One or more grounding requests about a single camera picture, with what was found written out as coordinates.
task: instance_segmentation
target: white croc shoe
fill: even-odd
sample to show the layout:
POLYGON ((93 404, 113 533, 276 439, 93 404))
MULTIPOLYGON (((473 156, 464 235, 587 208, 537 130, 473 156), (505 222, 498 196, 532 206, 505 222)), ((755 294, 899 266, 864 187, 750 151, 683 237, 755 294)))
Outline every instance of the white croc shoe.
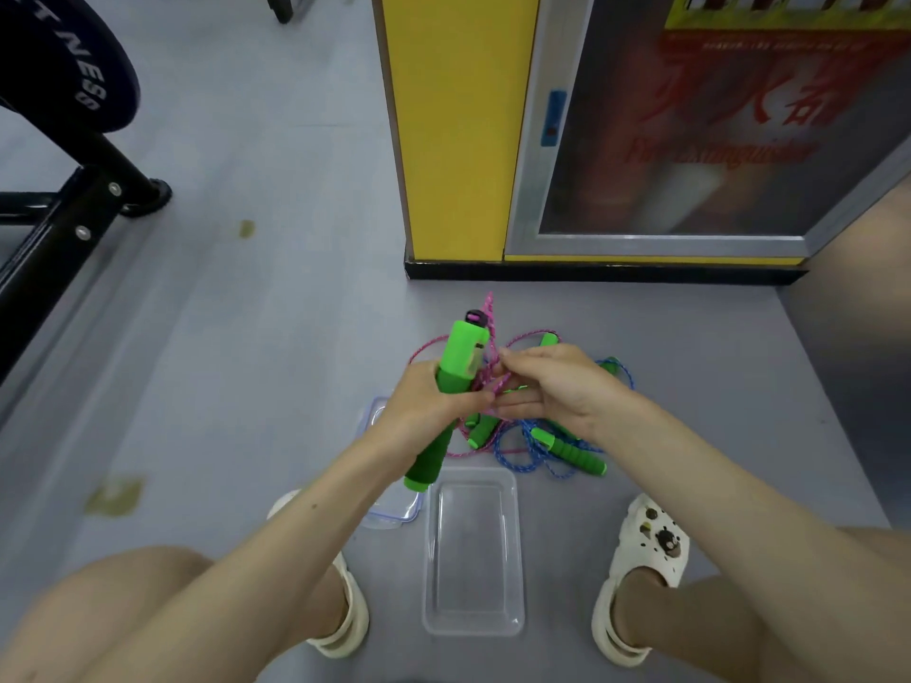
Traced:
POLYGON ((688 560, 689 536, 648 495, 641 493, 623 520, 621 540, 591 617, 591 634, 598 649, 614 664, 639 666, 651 652, 650 647, 624 643, 610 622, 610 608, 623 578, 634 568, 645 566, 659 573, 668 587, 676 587, 688 560))
MULTIPOLYGON (((275 505, 272 506, 267 518, 278 513, 299 491, 300 489, 281 496, 275 502, 275 505)), ((333 565, 344 581, 344 595, 345 599, 348 600, 348 613, 345 614, 338 630, 322 639, 307 640, 307 644, 313 645, 321 654, 330 659, 342 659, 354 654, 367 636, 367 629, 370 627, 370 612, 367 610, 367 600, 363 598, 361 588, 357 585, 357 581, 354 580, 354 575, 348 571, 348 564, 344 561, 344 556, 338 554, 335 557, 335 561, 333 561, 333 565)))

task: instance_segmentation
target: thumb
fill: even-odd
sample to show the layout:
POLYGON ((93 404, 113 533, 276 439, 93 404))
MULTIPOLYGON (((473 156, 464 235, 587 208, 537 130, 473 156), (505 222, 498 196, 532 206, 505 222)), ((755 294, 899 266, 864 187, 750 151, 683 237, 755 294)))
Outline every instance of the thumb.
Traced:
POLYGON ((519 376, 541 380, 544 376, 544 369, 547 368, 547 361, 541 357, 536 357, 525 352, 513 352, 508 348, 500 348, 500 361, 506 365, 506 368, 517 373, 519 376))
POLYGON ((473 390, 446 397, 453 419, 467 417, 469 414, 483 413, 494 404, 495 395, 490 390, 473 390))

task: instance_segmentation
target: silver metal frame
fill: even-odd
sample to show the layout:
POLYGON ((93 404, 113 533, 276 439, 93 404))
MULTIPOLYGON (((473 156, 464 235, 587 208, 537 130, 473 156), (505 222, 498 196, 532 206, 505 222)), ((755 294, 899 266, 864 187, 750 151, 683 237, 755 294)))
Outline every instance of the silver metal frame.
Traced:
POLYGON ((874 168, 803 237, 715 235, 541 235, 550 180, 594 0, 539 0, 525 117, 505 253, 516 256, 810 257, 911 172, 911 136, 874 168), (567 102, 555 147, 541 147, 548 97, 567 102))

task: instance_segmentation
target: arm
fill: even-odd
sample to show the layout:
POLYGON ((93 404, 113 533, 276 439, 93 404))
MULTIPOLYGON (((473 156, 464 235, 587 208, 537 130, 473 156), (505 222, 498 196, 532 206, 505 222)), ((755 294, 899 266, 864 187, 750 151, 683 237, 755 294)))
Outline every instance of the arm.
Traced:
POLYGON ((578 348, 504 355, 531 385, 501 416, 548 417, 609 451, 805 666, 832 681, 911 677, 911 573, 793 503, 578 348))
POLYGON ((417 454, 492 393, 444 395, 409 367, 380 420, 243 544, 100 657, 82 683, 253 680, 359 521, 417 454))

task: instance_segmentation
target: person's left hand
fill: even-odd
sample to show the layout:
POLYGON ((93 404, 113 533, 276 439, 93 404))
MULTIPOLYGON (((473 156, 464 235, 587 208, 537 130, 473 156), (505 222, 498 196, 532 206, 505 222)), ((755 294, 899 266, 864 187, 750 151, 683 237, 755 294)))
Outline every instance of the person's left hand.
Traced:
POLYGON ((437 388, 437 362, 417 361, 405 368, 376 424, 363 441, 388 456, 399 476, 454 420, 484 412, 494 401, 489 390, 447 395, 437 388))

